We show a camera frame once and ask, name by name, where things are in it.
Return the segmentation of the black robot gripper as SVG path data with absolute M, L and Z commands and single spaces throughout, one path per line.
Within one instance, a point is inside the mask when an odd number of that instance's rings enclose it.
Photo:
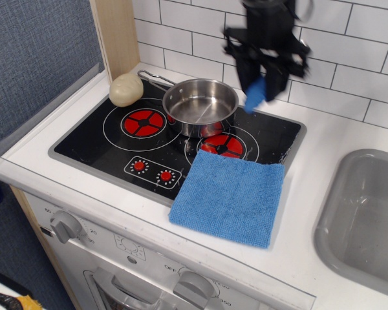
M 266 71 L 266 102 L 283 92 L 289 74 L 304 77 L 310 48 L 299 41 L 293 30 L 295 1 L 243 1 L 246 26 L 227 27 L 225 52 L 235 59 L 237 75 L 243 92 L 258 85 L 261 67 Z

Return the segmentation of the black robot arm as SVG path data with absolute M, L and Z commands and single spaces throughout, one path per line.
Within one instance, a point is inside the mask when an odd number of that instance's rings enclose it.
M 246 27 L 224 29 L 224 51 L 235 60 L 247 99 L 272 101 L 288 78 L 305 76 L 311 49 L 294 35 L 295 1 L 243 1 Z

